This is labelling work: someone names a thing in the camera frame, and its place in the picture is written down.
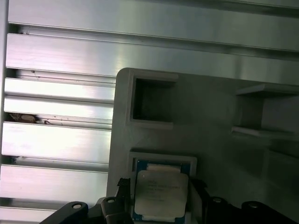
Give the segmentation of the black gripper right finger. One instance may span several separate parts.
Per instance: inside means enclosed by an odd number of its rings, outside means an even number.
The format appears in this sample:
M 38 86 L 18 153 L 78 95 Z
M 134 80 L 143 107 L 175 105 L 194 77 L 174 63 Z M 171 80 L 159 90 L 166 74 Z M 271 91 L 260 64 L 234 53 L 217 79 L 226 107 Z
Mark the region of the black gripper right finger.
M 271 207 L 257 202 L 243 202 L 237 208 L 225 199 L 210 196 L 206 184 L 191 180 L 191 213 L 199 224 L 291 224 L 292 220 Z

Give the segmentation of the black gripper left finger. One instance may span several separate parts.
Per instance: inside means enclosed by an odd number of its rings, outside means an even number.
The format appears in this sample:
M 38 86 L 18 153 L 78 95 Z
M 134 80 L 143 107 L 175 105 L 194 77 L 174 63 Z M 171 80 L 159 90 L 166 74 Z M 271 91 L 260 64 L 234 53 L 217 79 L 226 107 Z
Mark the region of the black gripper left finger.
M 84 202 L 67 203 L 49 217 L 44 224 L 131 224 L 129 213 L 131 180 L 121 178 L 115 196 L 100 198 L 89 208 Z

